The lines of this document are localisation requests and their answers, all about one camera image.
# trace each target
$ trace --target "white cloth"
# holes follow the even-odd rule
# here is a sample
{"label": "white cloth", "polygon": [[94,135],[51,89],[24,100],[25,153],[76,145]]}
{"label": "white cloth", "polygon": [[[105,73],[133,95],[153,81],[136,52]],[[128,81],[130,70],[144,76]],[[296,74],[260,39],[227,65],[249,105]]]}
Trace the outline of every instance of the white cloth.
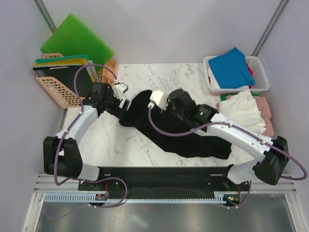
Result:
{"label": "white cloth", "polygon": [[232,96],[229,100],[219,103],[219,112],[233,122],[262,134],[265,121],[261,118],[255,99],[248,89]]}
{"label": "white cloth", "polygon": [[[218,84],[218,82],[217,82],[217,80],[216,80],[216,78],[215,78],[211,68],[208,68],[208,76],[209,76],[209,78],[211,80],[211,82],[210,82],[211,87],[213,87],[213,88],[220,88],[220,86],[219,86],[219,84]],[[242,86],[242,87],[239,87],[237,89],[248,89],[248,88],[249,88],[249,86]]]}

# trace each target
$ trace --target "blue cloth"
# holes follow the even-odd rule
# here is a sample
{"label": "blue cloth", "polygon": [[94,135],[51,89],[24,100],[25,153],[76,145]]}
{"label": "blue cloth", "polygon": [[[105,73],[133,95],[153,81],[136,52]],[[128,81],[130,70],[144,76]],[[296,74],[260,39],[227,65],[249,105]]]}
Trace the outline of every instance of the blue cloth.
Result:
{"label": "blue cloth", "polygon": [[245,60],[245,55],[236,47],[224,55],[208,61],[220,88],[254,86]]}

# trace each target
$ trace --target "gray floor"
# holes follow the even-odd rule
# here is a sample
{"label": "gray floor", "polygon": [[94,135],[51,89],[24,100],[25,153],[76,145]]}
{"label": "gray floor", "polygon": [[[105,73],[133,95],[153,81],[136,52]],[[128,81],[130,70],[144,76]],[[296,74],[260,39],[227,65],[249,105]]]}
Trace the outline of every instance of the gray floor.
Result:
{"label": "gray floor", "polygon": [[[61,216],[82,205],[45,203],[46,213]],[[251,195],[239,209],[210,204],[127,203],[112,209],[86,207],[63,219],[40,218],[38,232],[293,232],[284,195]]]}

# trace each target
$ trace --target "white marble table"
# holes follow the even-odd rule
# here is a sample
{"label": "white marble table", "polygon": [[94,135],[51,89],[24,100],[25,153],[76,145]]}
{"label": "white marble table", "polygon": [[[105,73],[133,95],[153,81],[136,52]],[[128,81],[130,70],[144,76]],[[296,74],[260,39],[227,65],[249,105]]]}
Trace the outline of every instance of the white marble table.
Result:
{"label": "white marble table", "polygon": [[[167,93],[183,88],[196,103],[213,107],[220,101],[208,93],[203,64],[123,64],[118,67],[118,78],[129,86],[126,93],[133,99],[146,89],[159,89]],[[76,113],[69,109],[64,127]],[[252,160],[241,149],[232,146],[227,160],[217,158],[182,158],[164,152],[135,128],[125,128],[114,116],[103,113],[82,138],[79,149],[85,163],[95,166],[227,166]]]}

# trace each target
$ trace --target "black garment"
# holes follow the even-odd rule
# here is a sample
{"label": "black garment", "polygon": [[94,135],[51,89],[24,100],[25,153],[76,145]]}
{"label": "black garment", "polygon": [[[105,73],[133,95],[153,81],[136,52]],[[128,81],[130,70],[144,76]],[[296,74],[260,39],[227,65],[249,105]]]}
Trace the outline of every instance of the black garment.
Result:
{"label": "black garment", "polygon": [[[147,108],[151,93],[151,90],[145,90],[132,100],[129,110],[119,120],[122,126],[137,128],[164,151],[173,152],[182,157],[213,156],[224,160],[229,157],[231,144],[222,138],[203,137],[195,133],[183,137],[169,137],[153,129],[148,119]],[[151,112],[155,125],[163,131],[179,133],[191,129],[180,119],[168,115],[165,111],[161,113],[158,107],[154,107]]]}

